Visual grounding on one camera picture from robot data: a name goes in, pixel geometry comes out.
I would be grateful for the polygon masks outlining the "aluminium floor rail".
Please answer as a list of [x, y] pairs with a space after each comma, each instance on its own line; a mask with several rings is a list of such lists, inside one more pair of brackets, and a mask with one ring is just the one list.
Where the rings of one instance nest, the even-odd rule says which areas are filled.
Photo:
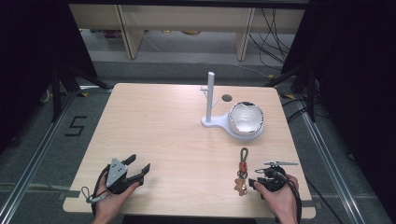
[[0, 224], [8, 224], [13, 218], [17, 208], [19, 207], [21, 200], [27, 191], [29, 184], [31, 183], [33, 177], [35, 176], [38, 167], [43, 161], [47, 151], [52, 143], [56, 133], [58, 132], [62, 122], [64, 120], [65, 113], [68, 108], [77, 97], [75, 92], [68, 93], [65, 96], [64, 102], [61, 106], [61, 112], [58, 117], [52, 121], [42, 138], [40, 144], [35, 150], [33, 157], [29, 160], [28, 164], [25, 166], [21, 177], [18, 182], [14, 185], [12, 191], [8, 194], [5, 203], [0, 208]]
[[330, 179], [335, 187], [335, 190], [346, 209], [351, 224], [366, 224], [366, 221], [359, 209], [357, 201], [354, 199], [347, 182], [343, 178], [338, 169], [335, 160], [333, 159], [330, 150], [328, 149], [317, 124], [308, 115], [308, 112], [303, 113], [304, 123], [310, 132], [313, 141], [317, 147], [324, 166], [330, 176]]

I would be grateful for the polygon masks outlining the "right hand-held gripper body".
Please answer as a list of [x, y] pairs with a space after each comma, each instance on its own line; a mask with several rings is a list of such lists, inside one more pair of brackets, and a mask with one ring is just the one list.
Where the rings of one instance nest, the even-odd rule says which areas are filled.
[[275, 192], [282, 189], [287, 184], [287, 175], [284, 170], [284, 165], [297, 165], [297, 162], [292, 161], [268, 161], [265, 163], [269, 172], [261, 174], [263, 177], [258, 177], [257, 181], [265, 186], [270, 192]]

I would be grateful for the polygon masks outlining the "white stand with pegs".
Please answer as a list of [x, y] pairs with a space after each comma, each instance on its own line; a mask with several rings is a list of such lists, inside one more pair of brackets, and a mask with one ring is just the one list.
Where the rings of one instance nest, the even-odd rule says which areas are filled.
[[201, 91], [204, 93], [204, 95], [206, 97], [205, 115], [201, 119], [202, 125], [206, 128], [221, 128], [228, 135], [230, 135], [231, 137], [233, 137], [237, 140], [240, 140], [240, 141], [252, 141], [252, 140], [258, 138], [263, 132], [264, 116], [263, 116], [262, 128], [257, 133], [254, 133], [253, 135], [245, 136], [245, 135], [238, 135], [238, 134], [233, 133], [229, 127], [227, 118], [228, 118], [228, 113], [233, 106], [222, 116], [213, 116], [212, 115], [212, 109], [216, 105], [215, 103], [213, 103], [214, 86], [215, 86], [215, 73], [209, 71], [207, 73], [207, 85], [205, 88], [201, 88]]

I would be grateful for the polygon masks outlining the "person's right hand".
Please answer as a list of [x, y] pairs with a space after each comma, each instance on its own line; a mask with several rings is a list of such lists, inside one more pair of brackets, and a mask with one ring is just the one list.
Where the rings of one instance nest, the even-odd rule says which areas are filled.
[[280, 224], [298, 224], [297, 202], [290, 187], [284, 186], [278, 191], [270, 192], [259, 182], [255, 182], [254, 186]]

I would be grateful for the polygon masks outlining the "person's left hand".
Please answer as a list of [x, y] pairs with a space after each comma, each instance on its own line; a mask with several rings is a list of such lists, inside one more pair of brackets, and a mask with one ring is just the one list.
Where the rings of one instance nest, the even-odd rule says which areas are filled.
[[121, 194], [108, 194], [96, 205], [96, 214], [92, 224], [110, 224], [119, 214], [123, 204], [139, 187], [138, 183], [132, 184]]

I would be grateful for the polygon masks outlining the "black metal stand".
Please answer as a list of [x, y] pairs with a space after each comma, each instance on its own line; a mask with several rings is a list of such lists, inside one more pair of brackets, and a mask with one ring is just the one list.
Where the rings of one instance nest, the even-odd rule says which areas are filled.
[[103, 90], [111, 90], [112, 86], [99, 80], [96, 76], [89, 75], [81, 69], [67, 63], [57, 63], [51, 72], [51, 87], [52, 87], [52, 100], [53, 100], [53, 116], [52, 120], [55, 121], [61, 116], [62, 113], [62, 100], [61, 100], [61, 86], [64, 86], [67, 93], [77, 93], [81, 91], [81, 87], [76, 81], [76, 77], [91, 82], [95, 86]]
[[301, 93], [303, 90], [307, 91], [306, 112], [308, 113], [308, 117], [311, 119], [311, 121], [315, 122], [314, 101], [316, 91], [316, 77], [314, 67], [310, 63], [301, 63], [295, 68], [290, 69], [288, 72], [281, 74], [279, 77], [270, 80], [268, 83], [264, 84], [264, 87], [274, 87], [291, 77], [295, 77], [291, 85], [291, 90], [294, 93]]

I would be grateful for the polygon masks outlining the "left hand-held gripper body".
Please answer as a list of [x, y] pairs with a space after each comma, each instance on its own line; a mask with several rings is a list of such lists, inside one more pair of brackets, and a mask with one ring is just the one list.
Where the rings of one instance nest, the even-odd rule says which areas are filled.
[[132, 184], [127, 177], [128, 166], [121, 163], [117, 158], [113, 158], [109, 164], [109, 171], [106, 178], [107, 189], [114, 194], [121, 194]]

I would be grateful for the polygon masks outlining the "silver glossy bowl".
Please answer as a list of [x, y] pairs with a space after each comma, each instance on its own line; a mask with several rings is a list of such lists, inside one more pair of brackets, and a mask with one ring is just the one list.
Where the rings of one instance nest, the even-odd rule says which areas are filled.
[[239, 102], [230, 109], [227, 120], [233, 133], [248, 136], [262, 128], [263, 113], [251, 102]]

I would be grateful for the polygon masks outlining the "dark curtain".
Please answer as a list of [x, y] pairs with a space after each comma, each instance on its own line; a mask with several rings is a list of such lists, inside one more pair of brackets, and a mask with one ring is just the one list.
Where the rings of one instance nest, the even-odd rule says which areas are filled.
[[396, 222], [396, 0], [308, 0], [283, 69], [299, 65]]
[[66, 0], [0, 0], [0, 154], [62, 65], [96, 76]]

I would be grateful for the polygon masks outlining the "keychain with gingerbread charm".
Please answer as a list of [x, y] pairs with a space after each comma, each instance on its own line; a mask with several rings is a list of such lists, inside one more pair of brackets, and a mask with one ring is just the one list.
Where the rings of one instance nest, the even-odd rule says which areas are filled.
[[244, 196], [247, 194], [247, 185], [246, 179], [248, 177], [248, 165], [247, 165], [247, 158], [248, 158], [248, 149], [243, 147], [240, 150], [240, 162], [238, 164], [238, 171], [237, 171], [237, 178], [235, 179], [234, 189], [238, 192], [240, 196]]

